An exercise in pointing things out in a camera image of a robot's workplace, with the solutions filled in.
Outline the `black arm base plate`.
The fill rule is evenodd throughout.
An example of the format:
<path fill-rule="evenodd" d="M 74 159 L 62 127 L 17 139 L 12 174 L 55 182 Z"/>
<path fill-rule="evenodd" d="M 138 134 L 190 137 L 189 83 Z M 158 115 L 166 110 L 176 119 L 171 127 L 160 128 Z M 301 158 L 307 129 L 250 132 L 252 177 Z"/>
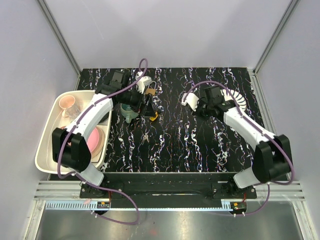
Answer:
<path fill-rule="evenodd" d="M 250 186 L 236 189 L 234 173 L 105 173 L 102 185 L 117 190 L 112 193 L 113 209 L 131 209 L 131 197 L 143 209 L 217 209 L 222 200 L 255 200 L 256 190 Z"/>

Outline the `yellow padlock black shackle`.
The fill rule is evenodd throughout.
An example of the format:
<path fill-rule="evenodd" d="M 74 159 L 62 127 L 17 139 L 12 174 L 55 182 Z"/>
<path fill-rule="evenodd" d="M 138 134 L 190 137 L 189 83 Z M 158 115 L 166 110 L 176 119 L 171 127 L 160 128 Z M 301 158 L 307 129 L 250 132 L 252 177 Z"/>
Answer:
<path fill-rule="evenodd" d="M 154 122 L 158 117 L 159 117 L 158 112 L 155 112 L 155 116 L 150 117 L 149 120 L 150 120 L 151 122 Z"/>

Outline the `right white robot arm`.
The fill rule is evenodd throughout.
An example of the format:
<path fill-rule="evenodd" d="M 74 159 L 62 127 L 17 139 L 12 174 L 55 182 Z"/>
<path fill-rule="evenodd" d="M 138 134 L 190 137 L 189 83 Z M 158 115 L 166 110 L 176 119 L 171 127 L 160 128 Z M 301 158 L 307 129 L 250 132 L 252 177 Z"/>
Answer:
<path fill-rule="evenodd" d="M 214 117 L 235 130 L 252 148 L 253 163 L 236 173 L 227 183 L 228 195 L 239 198 L 254 185 L 275 181 L 293 170 L 290 141 L 285 135 L 275 135 L 256 123 L 246 113 L 247 103 L 235 90 L 209 86 L 204 97 L 188 93 L 183 103 L 195 116 Z"/>

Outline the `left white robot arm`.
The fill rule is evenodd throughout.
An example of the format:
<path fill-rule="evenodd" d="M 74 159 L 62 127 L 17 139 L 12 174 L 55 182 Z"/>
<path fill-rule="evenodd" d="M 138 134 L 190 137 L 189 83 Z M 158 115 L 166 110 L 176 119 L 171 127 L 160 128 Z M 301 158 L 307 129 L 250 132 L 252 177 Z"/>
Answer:
<path fill-rule="evenodd" d="M 95 93 L 84 110 L 65 128 L 52 132 L 52 158 L 59 167 L 65 167 L 78 174 L 82 181 L 91 183 L 90 192 L 97 198 L 108 193 L 104 174 L 91 162 L 88 139 L 102 120 L 117 104 L 125 104 L 140 116 L 154 117 L 151 93 L 147 90 L 152 78 L 144 72 L 131 73 L 115 71 L 108 84 L 103 84 Z"/>

